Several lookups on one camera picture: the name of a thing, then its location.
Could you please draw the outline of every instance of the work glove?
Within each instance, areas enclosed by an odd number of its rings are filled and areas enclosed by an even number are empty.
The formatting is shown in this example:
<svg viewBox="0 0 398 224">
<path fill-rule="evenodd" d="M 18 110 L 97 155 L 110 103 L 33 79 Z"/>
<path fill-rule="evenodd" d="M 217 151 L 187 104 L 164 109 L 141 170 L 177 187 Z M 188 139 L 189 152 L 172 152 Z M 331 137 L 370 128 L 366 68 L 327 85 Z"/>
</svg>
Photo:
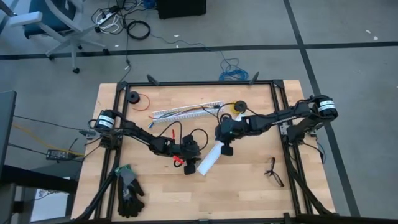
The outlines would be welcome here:
<svg viewBox="0 0 398 224">
<path fill-rule="evenodd" d="M 130 165 L 120 167 L 116 170 L 118 177 L 118 213 L 122 217 L 137 217 L 138 213 L 145 207 L 137 194 L 144 196 L 144 192 L 136 179 L 135 173 Z"/>
</svg>

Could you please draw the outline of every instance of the red wire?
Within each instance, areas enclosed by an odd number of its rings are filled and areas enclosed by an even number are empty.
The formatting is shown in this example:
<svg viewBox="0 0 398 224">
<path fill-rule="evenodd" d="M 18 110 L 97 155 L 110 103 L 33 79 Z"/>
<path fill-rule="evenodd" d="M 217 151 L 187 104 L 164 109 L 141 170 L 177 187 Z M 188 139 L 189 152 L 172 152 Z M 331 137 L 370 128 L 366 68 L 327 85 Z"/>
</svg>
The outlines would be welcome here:
<svg viewBox="0 0 398 224">
<path fill-rule="evenodd" d="M 142 93 L 140 93 L 140 94 L 138 94 L 138 95 L 144 96 L 144 97 L 146 97 L 146 98 L 148 99 L 148 106 L 145 107 L 144 109 L 136 109 L 136 108 L 132 108 L 132 109 L 133 109 L 133 110 L 136 110 L 136 111 L 144 111 L 144 110 L 148 109 L 149 106 L 150 106 L 150 99 L 149 99 L 149 97 L 148 97 L 147 95 L 145 95 L 145 94 L 142 94 Z"/>
</svg>

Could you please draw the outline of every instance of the black tape roll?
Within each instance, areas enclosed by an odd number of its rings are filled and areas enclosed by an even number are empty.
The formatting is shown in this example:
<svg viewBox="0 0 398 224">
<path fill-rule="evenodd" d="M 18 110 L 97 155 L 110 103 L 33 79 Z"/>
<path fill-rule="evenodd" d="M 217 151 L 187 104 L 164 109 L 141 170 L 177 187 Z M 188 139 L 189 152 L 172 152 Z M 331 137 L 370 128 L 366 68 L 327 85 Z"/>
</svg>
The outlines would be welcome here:
<svg viewBox="0 0 398 224">
<path fill-rule="evenodd" d="M 139 94 L 136 91 L 131 91 L 128 95 L 127 95 L 127 100 L 128 102 L 132 103 L 132 104 L 136 104 L 139 102 L 140 97 Z"/>
</svg>

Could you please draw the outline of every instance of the black box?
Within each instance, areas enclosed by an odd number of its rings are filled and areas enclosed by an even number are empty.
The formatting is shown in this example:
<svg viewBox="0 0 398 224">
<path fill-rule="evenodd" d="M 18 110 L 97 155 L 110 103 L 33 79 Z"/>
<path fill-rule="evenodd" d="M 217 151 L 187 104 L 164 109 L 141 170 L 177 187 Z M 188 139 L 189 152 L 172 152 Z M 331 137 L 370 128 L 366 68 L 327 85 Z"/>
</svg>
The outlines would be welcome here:
<svg viewBox="0 0 398 224">
<path fill-rule="evenodd" d="M 206 0 L 157 0 L 156 6 L 161 19 L 206 13 Z"/>
</svg>

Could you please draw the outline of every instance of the wooden table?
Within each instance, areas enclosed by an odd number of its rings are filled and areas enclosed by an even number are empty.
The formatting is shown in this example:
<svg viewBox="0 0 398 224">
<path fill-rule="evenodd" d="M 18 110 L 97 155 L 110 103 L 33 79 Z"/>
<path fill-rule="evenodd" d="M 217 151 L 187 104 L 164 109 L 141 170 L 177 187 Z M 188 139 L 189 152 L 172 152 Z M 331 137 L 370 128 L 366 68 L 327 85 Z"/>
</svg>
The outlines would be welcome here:
<svg viewBox="0 0 398 224">
<path fill-rule="evenodd" d="M 289 105 L 303 99 L 298 80 L 285 80 L 285 92 Z M 116 84 L 101 84 L 94 110 L 96 119 L 101 110 L 111 109 L 115 96 Z M 140 86 L 134 91 L 150 98 L 150 107 L 146 111 L 132 108 L 144 108 L 147 100 L 142 97 L 140 103 L 128 105 L 127 119 L 135 122 L 146 131 L 157 135 L 168 123 L 156 124 L 148 129 L 153 111 L 166 110 L 181 106 L 224 100 L 231 102 L 244 100 L 250 109 L 257 113 L 274 112 L 269 85 L 220 85 L 220 86 Z M 119 104 L 121 110 L 123 99 Z M 195 128 L 203 128 L 210 136 L 208 146 L 202 150 L 205 157 L 216 144 L 214 131 L 216 119 L 209 116 L 182 120 L 183 135 Z M 179 127 L 174 127 L 178 136 Z M 166 136 L 171 136 L 171 129 Z M 201 132 L 194 133 L 199 145 L 205 143 Z M 314 138 L 307 136 L 305 142 L 316 146 Z M 86 154 L 97 145 L 86 148 Z M 292 197 L 287 180 L 287 172 L 282 152 L 282 145 L 277 126 L 260 136 L 245 137 L 232 143 L 234 156 L 221 156 L 206 176 L 200 173 L 184 175 L 183 168 L 175 168 L 173 160 L 153 155 L 146 145 L 133 138 L 123 138 L 120 165 L 130 164 L 138 174 L 138 181 L 146 195 L 141 197 L 145 208 L 137 218 L 123 218 L 117 213 L 118 198 L 115 197 L 113 221 L 134 220 L 197 220 L 226 218 L 275 218 L 289 212 L 294 217 Z M 323 170 L 319 153 L 308 146 L 300 146 L 300 154 L 308 186 L 324 204 L 334 211 L 328 182 Z M 270 168 L 270 158 L 276 158 L 275 169 L 285 187 L 277 185 L 273 177 L 263 175 Z M 98 149 L 83 163 L 72 218 L 79 216 L 95 195 L 100 181 L 104 150 Z M 299 186 L 301 208 L 303 198 Z M 106 193 L 103 200 L 102 214 L 105 217 L 108 204 Z"/>
</svg>

